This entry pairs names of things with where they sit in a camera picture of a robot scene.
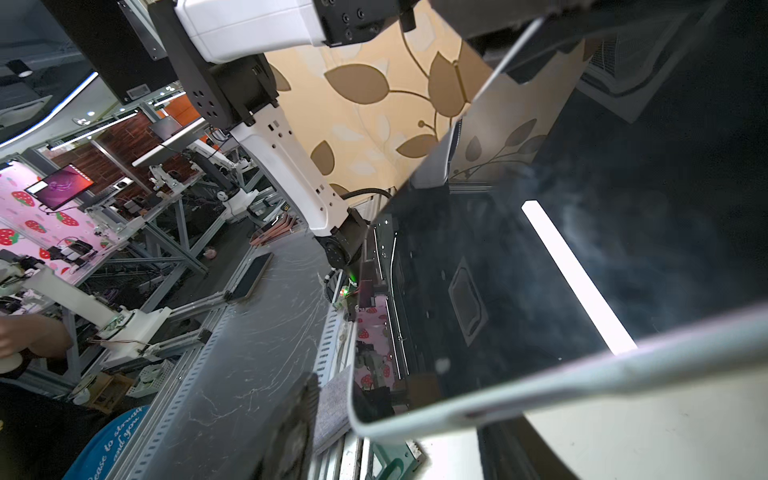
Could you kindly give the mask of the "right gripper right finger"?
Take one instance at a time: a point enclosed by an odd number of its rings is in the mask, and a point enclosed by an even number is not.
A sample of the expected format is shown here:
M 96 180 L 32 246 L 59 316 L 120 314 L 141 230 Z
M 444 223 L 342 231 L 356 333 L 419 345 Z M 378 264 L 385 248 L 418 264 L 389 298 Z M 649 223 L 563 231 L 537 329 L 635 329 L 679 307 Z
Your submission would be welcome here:
M 477 429 L 485 479 L 575 479 L 525 417 Z

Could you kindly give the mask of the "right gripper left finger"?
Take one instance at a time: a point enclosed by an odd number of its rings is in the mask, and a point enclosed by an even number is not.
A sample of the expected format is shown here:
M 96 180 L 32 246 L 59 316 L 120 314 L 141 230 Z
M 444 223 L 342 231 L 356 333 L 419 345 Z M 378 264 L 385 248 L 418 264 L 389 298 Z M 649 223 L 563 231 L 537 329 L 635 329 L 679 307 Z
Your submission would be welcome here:
M 239 457 L 240 479 L 306 479 L 311 463 L 320 387 L 302 374 Z

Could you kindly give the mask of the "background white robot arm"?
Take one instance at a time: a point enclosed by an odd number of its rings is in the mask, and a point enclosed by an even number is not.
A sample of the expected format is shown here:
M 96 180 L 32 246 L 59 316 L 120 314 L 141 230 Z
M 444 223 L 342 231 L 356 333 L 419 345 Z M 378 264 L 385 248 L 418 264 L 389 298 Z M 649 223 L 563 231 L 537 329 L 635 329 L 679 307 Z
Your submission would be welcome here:
M 35 257 L 1 253 L 1 285 L 33 290 L 85 318 L 102 343 L 140 351 L 156 321 L 118 312 L 67 283 Z M 7 382 L 33 359 L 64 357 L 74 340 L 61 320 L 41 314 L 1 318 L 1 476 L 4 479 L 107 479 L 127 464 L 131 449 L 150 430 L 153 409 L 118 416 L 55 400 Z M 319 380 L 305 372 L 249 441 L 221 471 L 224 479 L 306 479 L 313 456 Z

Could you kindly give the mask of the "person's forearm in background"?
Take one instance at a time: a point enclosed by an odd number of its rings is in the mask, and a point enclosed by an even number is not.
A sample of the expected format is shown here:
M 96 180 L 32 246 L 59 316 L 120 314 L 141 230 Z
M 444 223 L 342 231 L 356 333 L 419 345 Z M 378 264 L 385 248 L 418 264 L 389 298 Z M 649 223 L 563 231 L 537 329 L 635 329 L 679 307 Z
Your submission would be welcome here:
M 1 359 L 18 354 L 21 361 L 1 377 L 18 378 L 35 358 L 65 358 L 73 340 L 65 325 L 39 314 L 1 317 Z

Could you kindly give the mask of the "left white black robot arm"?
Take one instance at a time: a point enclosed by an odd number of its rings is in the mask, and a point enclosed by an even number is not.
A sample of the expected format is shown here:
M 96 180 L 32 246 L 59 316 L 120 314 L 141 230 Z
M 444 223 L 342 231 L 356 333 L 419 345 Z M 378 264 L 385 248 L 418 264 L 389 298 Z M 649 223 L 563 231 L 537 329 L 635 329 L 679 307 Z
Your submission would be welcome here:
M 146 1 L 139 18 L 165 51 L 196 111 L 229 133 L 304 218 L 329 264 L 360 257 L 367 224 L 324 179 L 278 102 L 267 54 L 361 44 L 394 23 L 415 26 L 410 1 Z

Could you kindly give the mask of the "grey felt glasses case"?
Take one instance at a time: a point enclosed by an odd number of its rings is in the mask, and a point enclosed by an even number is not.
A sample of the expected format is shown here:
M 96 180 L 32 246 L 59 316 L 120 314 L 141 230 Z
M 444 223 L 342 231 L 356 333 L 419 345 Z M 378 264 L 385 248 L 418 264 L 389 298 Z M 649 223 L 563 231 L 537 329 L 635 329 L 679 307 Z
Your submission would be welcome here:
M 354 367 L 347 366 L 320 389 L 313 438 L 315 456 L 328 450 L 351 429 L 348 401 L 353 373 Z

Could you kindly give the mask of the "middle black smartphone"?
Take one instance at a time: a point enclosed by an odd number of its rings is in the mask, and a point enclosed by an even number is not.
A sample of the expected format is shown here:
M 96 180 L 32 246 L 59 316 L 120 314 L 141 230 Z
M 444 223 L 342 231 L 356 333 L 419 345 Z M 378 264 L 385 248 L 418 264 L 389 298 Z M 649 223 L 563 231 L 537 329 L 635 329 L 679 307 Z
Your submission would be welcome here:
M 371 240 L 355 431 L 400 440 L 767 361 L 767 5 L 597 1 L 473 38 L 493 80 Z

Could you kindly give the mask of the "background computer monitor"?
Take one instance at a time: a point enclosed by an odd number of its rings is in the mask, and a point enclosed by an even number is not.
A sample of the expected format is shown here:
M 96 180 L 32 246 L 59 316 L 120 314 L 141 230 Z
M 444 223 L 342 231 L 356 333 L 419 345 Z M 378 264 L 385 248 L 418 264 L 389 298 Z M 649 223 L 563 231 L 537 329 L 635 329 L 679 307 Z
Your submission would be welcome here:
M 68 164 L 25 189 L 40 204 L 58 210 L 95 182 L 73 164 Z

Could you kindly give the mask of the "ceiling light strip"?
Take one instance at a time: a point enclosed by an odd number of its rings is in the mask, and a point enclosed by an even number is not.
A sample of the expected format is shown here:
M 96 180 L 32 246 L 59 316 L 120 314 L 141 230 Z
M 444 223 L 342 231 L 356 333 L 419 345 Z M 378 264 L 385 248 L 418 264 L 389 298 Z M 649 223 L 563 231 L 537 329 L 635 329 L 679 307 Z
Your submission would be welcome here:
M 56 105 L 45 117 L 30 126 L 18 135 L 5 140 L 1 143 L 1 147 L 7 147 L 25 137 L 31 135 L 33 132 L 44 127 L 52 119 L 54 119 L 61 111 L 63 111 L 70 103 L 72 103 L 88 86 L 90 86 L 99 77 L 98 72 L 91 73 L 82 83 L 80 83 L 71 93 L 69 93 L 58 105 Z

